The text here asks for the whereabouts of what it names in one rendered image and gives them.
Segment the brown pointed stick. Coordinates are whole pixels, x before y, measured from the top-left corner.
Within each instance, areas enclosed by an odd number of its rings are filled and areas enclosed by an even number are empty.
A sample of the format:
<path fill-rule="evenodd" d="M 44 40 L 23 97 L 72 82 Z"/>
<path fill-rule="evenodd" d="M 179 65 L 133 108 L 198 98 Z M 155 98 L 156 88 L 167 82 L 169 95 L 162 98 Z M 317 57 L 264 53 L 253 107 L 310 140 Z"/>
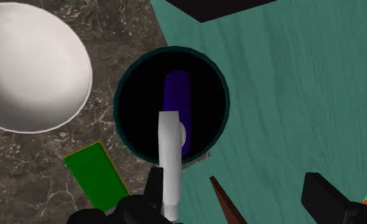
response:
<path fill-rule="evenodd" d="M 210 178 L 228 224 L 248 224 L 214 176 Z"/>

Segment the dark teal cup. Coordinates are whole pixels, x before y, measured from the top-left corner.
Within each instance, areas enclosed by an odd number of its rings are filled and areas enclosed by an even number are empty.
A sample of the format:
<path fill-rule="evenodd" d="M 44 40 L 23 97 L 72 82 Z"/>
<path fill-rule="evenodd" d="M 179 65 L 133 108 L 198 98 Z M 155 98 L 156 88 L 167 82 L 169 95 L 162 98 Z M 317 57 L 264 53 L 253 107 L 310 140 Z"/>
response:
<path fill-rule="evenodd" d="M 171 72 L 189 78 L 190 119 L 183 122 L 187 140 L 182 162 L 188 163 L 215 145 L 230 110 L 225 77 L 205 54 L 183 46 L 157 48 L 138 58 L 119 81 L 113 116 L 123 143 L 139 158 L 159 163 L 158 114 L 164 105 L 165 80 Z"/>

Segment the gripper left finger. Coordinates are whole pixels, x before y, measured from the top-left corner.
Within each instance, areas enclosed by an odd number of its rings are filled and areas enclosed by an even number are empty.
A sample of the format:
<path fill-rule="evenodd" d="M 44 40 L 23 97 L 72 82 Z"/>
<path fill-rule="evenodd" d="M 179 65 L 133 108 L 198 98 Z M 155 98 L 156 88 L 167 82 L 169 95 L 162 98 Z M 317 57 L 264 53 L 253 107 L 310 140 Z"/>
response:
<path fill-rule="evenodd" d="M 163 169 L 149 171 L 144 193 L 122 198 L 114 211 L 106 215 L 100 209 L 82 209 L 70 215 L 66 224 L 182 224 L 169 221 L 161 212 Z"/>

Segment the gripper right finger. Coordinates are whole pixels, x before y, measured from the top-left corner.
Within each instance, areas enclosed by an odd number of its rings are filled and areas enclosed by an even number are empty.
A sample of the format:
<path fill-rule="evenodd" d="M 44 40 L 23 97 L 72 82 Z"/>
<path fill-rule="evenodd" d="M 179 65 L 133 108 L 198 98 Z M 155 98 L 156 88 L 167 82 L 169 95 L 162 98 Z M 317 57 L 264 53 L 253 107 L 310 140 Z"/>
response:
<path fill-rule="evenodd" d="M 367 224 L 367 205 L 349 200 L 318 172 L 305 174 L 301 203 L 317 224 Z"/>

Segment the white bowl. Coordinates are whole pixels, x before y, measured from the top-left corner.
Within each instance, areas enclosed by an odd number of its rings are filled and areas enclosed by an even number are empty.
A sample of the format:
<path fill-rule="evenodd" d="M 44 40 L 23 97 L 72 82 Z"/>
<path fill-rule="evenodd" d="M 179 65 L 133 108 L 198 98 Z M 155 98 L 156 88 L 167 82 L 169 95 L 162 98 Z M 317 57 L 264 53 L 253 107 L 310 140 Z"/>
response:
<path fill-rule="evenodd" d="M 0 129 L 36 134 L 77 116 L 92 88 L 84 44 L 61 19 L 25 3 L 0 3 Z"/>

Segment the green box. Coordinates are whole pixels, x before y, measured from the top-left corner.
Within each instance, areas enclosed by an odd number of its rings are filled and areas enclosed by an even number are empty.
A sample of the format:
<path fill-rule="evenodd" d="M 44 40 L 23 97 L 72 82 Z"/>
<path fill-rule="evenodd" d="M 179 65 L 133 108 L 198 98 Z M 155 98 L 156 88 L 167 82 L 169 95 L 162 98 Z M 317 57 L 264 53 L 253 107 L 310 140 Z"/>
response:
<path fill-rule="evenodd" d="M 94 208 L 107 212 L 130 195 L 102 141 L 69 152 L 64 162 Z"/>

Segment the purple pen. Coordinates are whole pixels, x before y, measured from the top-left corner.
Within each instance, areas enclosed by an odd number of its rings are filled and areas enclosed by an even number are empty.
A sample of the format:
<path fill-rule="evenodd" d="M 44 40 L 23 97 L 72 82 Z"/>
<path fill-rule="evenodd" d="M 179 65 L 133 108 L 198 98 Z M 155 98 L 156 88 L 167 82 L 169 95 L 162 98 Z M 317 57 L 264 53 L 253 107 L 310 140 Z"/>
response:
<path fill-rule="evenodd" d="M 186 131 L 182 154 L 187 154 L 191 144 L 190 79 L 187 72 L 172 71 L 166 77 L 163 90 L 163 111 L 179 113 L 179 120 Z"/>

